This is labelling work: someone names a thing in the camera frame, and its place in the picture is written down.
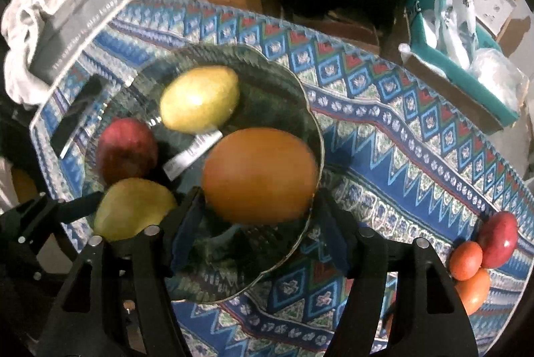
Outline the grey fabric storage bag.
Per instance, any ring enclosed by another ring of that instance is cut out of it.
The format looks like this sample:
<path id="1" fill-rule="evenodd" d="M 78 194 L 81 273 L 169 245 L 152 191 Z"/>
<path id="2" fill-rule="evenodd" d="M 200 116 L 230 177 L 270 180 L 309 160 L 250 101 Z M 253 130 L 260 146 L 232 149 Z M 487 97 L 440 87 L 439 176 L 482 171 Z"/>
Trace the grey fabric storage bag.
<path id="1" fill-rule="evenodd" d="M 131 0 L 67 0 L 45 22 L 29 72 L 47 85 L 79 57 L 80 51 Z"/>

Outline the small orange tangerine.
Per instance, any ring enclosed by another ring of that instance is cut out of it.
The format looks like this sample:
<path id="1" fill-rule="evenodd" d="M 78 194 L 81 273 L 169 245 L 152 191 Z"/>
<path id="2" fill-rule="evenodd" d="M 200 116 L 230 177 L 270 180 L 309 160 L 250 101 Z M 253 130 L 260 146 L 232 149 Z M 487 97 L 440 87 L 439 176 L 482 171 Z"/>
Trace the small orange tangerine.
<path id="1" fill-rule="evenodd" d="M 458 281 L 472 278 L 482 265 L 483 252 L 481 246 L 474 241 L 464 241 L 449 258 L 449 271 Z"/>

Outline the large orange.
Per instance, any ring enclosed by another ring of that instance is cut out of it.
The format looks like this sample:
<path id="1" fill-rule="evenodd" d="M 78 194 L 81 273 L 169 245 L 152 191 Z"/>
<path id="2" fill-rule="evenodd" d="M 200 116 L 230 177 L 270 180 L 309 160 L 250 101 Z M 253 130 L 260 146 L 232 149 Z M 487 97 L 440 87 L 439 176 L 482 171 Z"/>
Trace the large orange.
<path id="1" fill-rule="evenodd" d="M 252 127 L 220 140 L 206 157 L 202 190 L 222 219 L 273 225 L 297 220 L 312 202 L 319 164 L 295 135 Z"/>
<path id="2" fill-rule="evenodd" d="M 479 269 L 471 278 L 458 281 L 455 289 L 463 303 L 467 315 L 480 309 L 491 287 L 491 277 L 487 269 Z"/>

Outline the blue patterned tablecloth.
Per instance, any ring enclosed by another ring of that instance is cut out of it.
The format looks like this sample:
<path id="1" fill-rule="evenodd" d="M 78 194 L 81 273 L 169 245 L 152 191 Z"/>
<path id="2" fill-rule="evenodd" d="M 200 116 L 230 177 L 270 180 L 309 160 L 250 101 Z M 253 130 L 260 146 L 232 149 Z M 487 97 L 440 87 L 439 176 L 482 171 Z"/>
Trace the blue patterned tablecloth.
<path id="1" fill-rule="evenodd" d="M 30 126 L 52 196 L 80 197 L 103 101 L 53 146 L 93 75 L 106 96 L 142 67 L 190 43 L 246 50 L 299 80 L 323 131 L 323 182 L 336 201 L 384 237 L 424 237 L 446 259 L 482 221 L 508 211 L 519 224 L 509 261 L 490 273 L 491 289 L 471 325 L 480 355 L 500 350 L 511 320 L 527 306 L 533 276 L 533 197 L 490 140 L 461 112 L 393 62 L 268 16 L 187 0 L 136 0 L 80 52 Z M 350 282 L 335 271 L 318 229 L 293 257 L 224 303 L 175 303 L 195 356 L 322 356 L 346 306 Z"/>

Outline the brown cardboard box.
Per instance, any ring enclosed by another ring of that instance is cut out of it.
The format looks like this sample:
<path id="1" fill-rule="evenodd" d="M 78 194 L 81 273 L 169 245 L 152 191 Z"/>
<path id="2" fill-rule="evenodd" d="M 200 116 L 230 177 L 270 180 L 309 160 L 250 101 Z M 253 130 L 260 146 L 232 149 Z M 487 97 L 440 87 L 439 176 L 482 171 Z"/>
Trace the brown cardboard box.
<path id="1" fill-rule="evenodd" d="M 398 45 L 398 51 L 403 61 L 403 65 L 407 70 L 450 101 L 465 117 L 468 117 L 474 125 L 478 126 L 483 133 L 492 135 L 503 129 L 503 126 L 501 126 L 498 119 L 485 107 L 461 89 L 454 86 L 449 80 L 428 68 L 423 61 L 411 51 L 411 48 L 407 43 L 400 43 Z"/>

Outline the teal storage bin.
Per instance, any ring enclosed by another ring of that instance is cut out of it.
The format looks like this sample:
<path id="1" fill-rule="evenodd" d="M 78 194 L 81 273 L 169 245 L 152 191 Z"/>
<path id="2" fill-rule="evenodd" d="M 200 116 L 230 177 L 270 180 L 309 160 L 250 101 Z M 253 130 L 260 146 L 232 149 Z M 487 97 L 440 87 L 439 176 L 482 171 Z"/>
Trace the teal storage bin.
<path id="1" fill-rule="evenodd" d="M 494 117 L 498 119 L 501 126 L 513 125 L 520 118 L 518 111 L 509 110 L 498 98 L 495 98 L 473 75 L 463 70 L 442 52 L 436 50 L 426 42 L 426 32 L 424 28 L 424 12 L 434 11 L 435 0 L 408 0 L 407 24 L 410 31 L 410 48 L 423 63 L 446 78 L 454 86 L 461 89 L 479 104 L 485 107 Z"/>

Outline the green glass plate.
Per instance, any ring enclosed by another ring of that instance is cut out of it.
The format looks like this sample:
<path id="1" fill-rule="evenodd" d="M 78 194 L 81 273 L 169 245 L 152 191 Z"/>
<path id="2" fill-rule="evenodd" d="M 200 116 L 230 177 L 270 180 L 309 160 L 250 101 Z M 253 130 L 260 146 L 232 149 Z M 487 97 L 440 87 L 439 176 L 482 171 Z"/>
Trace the green glass plate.
<path id="1" fill-rule="evenodd" d="M 105 189 L 98 172 L 98 141 L 119 117 L 145 122 L 159 143 L 159 166 L 150 173 L 151 179 L 177 195 L 187 195 L 200 185 L 206 160 L 203 155 L 177 179 L 169 180 L 163 170 L 167 161 L 191 152 L 200 140 L 164 127 L 159 102 L 165 87 L 178 76 L 193 68 L 215 65 L 233 69 L 239 78 L 240 100 L 220 128 L 223 135 L 249 127 L 277 128 L 300 138 L 318 166 L 324 166 L 319 124 L 303 86 L 290 70 L 245 45 L 192 44 L 145 63 L 131 85 L 104 98 L 85 154 L 83 193 Z M 297 220 L 272 226 L 233 226 L 207 212 L 196 228 L 185 265 L 166 281 L 171 299 L 211 304 L 238 295 L 278 269 L 297 250 L 310 222 L 310 213 L 305 213 Z"/>

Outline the red apple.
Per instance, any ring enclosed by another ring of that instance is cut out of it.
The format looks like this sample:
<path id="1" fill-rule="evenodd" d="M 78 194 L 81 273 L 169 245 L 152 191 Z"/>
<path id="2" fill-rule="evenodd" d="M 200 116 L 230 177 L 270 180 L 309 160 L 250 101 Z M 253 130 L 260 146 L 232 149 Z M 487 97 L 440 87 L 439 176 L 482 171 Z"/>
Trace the red apple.
<path id="1" fill-rule="evenodd" d="M 497 269 L 503 266 L 515 250 L 518 238 L 518 222 L 512 213 L 502 211 L 492 215 L 478 232 L 482 267 Z"/>
<path id="2" fill-rule="evenodd" d="M 157 165 L 158 157 L 158 142 L 146 123 L 115 117 L 99 136 L 96 167 L 102 182 L 111 186 L 145 176 Z"/>

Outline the clear plastic bag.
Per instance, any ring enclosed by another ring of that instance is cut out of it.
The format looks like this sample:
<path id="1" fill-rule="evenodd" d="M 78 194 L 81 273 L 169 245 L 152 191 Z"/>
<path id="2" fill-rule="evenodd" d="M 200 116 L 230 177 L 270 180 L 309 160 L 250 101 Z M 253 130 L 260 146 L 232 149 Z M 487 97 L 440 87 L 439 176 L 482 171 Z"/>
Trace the clear plastic bag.
<path id="1" fill-rule="evenodd" d="M 520 110 L 529 78 L 501 52 L 493 48 L 478 49 L 468 72 L 509 110 Z"/>

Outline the black smartphone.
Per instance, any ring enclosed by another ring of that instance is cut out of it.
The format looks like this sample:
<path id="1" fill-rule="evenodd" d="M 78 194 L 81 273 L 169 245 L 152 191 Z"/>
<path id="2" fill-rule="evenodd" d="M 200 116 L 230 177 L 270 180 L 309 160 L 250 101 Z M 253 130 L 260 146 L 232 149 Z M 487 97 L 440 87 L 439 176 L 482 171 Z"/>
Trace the black smartphone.
<path id="1" fill-rule="evenodd" d="M 51 137 L 52 150 L 58 158 L 65 157 L 82 118 L 88 114 L 107 83 L 108 81 L 102 76 L 92 75 L 74 98 L 71 106 L 67 108 Z"/>

